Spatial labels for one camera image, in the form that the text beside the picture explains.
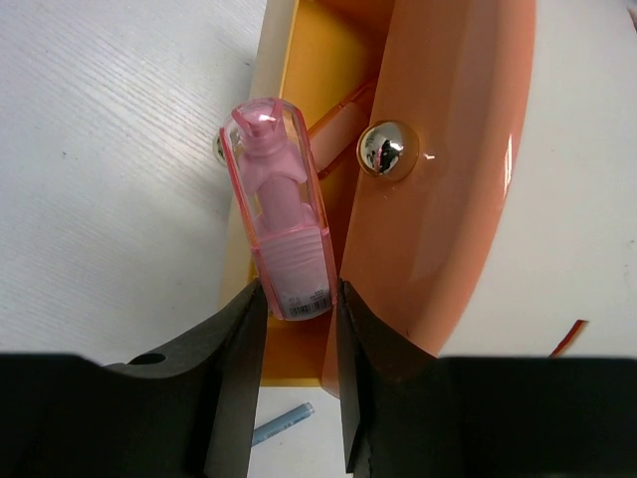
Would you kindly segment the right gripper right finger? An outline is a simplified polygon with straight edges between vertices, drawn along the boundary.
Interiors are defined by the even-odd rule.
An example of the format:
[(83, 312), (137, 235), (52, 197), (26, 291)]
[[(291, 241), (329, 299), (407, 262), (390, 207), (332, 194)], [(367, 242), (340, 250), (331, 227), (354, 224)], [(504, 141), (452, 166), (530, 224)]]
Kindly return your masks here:
[(339, 283), (337, 367), (346, 471), (355, 477), (438, 477), (440, 371), (434, 359)]

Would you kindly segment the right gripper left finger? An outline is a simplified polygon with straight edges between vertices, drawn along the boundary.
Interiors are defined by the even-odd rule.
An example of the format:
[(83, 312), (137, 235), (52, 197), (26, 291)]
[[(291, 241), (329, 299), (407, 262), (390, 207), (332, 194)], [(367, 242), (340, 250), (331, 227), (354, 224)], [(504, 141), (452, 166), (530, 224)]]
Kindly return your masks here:
[(252, 281), (201, 324), (128, 363), (126, 394), (142, 406), (150, 435), (188, 477), (244, 477), (248, 471), (263, 367), (268, 305)]

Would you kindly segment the blue pen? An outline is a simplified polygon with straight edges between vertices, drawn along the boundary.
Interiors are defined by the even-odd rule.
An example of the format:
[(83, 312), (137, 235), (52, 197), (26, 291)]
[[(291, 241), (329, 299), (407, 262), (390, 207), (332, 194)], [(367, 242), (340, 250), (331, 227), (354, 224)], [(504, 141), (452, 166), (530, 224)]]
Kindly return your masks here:
[(258, 426), (253, 431), (252, 447), (308, 419), (314, 413), (314, 407), (309, 402), (306, 402)]

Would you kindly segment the pink highlighter cap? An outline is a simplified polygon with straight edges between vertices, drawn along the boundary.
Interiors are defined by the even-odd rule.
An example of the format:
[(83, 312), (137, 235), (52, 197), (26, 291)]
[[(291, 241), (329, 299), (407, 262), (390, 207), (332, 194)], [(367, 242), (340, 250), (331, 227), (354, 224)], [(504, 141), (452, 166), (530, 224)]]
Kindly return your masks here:
[(231, 111), (219, 138), (270, 311), (284, 321), (325, 313), (335, 302), (335, 262), (300, 110), (250, 100)]

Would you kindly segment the orange highlighter cap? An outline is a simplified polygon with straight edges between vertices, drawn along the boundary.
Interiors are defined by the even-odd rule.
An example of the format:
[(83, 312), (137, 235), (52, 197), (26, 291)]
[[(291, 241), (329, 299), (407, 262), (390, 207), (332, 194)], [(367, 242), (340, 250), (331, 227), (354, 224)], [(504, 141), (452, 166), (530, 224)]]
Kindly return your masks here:
[(369, 125), (377, 78), (354, 90), (309, 129), (310, 149), (319, 179), (337, 168), (339, 156)]

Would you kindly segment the round white drawer organizer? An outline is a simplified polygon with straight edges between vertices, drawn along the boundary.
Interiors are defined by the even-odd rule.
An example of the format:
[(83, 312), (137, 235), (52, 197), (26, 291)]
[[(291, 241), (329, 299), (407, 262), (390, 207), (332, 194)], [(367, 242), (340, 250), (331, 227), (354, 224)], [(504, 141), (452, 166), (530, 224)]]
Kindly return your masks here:
[(308, 127), (336, 271), (434, 356), (636, 354), (632, 1), (270, 1), (251, 86)]

